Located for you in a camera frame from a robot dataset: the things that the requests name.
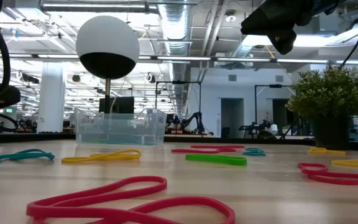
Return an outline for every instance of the ductwork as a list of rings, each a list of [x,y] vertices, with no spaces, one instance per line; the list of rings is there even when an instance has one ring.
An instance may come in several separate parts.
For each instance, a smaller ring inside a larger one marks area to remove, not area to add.
[[[248,53],[252,50],[253,46],[245,45],[244,43],[241,43],[235,51],[231,54],[230,57],[234,58],[245,58]],[[233,69],[250,69],[252,68],[252,63],[244,63],[244,62],[229,62],[225,63],[224,65],[221,65],[221,68],[225,68],[227,70],[233,70]]]
[[[187,5],[165,4],[158,5],[161,15],[161,29],[165,39],[168,40],[186,40],[189,33],[190,7]],[[189,54],[187,43],[166,42],[165,48],[168,55],[186,56]],[[187,63],[171,63],[170,76],[172,81],[185,81],[186,72],[189,66]],[[176,98],[178,114],[184,113],[185,94],[182,86],[174,85],[173,94]]]
[[[93,3],[44,3],[39,1],[39,8],[45,12],[129,12],[158,14],[156,6],[144,4],[93,4]]]

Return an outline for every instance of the pink rubber band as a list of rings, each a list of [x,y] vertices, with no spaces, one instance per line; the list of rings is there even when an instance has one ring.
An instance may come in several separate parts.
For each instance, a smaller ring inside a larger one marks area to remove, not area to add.
[[[320,170],[309,170],[307,167],[320,167]],[[329,184],[339,184],[339,185],[358,185],[358,174],[348,174],[348,173],[338,173],[338,172],[328,172],[328,167],[323,164],[314,164],[314,163],[299,163],[298,168],[301,169],[302,173],[307,174],[308,178],[311,180],[329,183]],[[346,179],[334,179],[330,177],[339,177],[339,178],[350,178],[352,180]]]
[[[201,153],[201,154],[217,154],[220,152],[236,152],[234,148],[215,149],[215,150],[194,150],[194,149],[172,149],[172,153]]]
[[[125,190],[106,194],[127,184],[136,182],[158,182],[159,184],[143,189]],[[122,179],[113,184],[95,189],[84,190],[72,194],[46,198],[27,205],[26,214],[34,217],[33,224],[44,224],[46,218],[100,218],[92,224],[119,224],[124,222],[137,222],[143,224],[180,224],[165,218],[148,215],[147,213],[162,208],[179,205],[205,205],[224,214],[227,219],[222,224],[234,224],[235,213],[227,205],[206,197],[176,197],[158,200],[144,205],[122,210],[116,208],[79,208],[85,205],[108,202],[124,198],[139,197],[153,194],[167,188],[167,180],[157,176],[140,176]]]
[[[193,149],[244,149],[245,146],[190,146]]]

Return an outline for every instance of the clear plastic container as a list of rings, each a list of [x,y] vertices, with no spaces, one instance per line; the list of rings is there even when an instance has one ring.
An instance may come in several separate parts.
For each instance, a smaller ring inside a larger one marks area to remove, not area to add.
[[[103,114],[75,109],[77,144],[162,146],[167,115],[145,109],[135,114]]]

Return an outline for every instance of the white sphere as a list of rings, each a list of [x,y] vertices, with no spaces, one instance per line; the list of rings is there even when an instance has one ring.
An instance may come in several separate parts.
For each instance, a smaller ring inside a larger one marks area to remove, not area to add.
[[[110,79],[129,74],[140,54],[137,34],[124,21],[112,16],[86,21],[78,31],[76,50],[87,71]]]

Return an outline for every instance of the white column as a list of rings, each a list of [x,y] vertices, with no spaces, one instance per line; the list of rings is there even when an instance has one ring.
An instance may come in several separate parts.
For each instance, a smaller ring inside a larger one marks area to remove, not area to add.
[[[66,74],[62,63],[44,62],[37,132],[63,131]]]

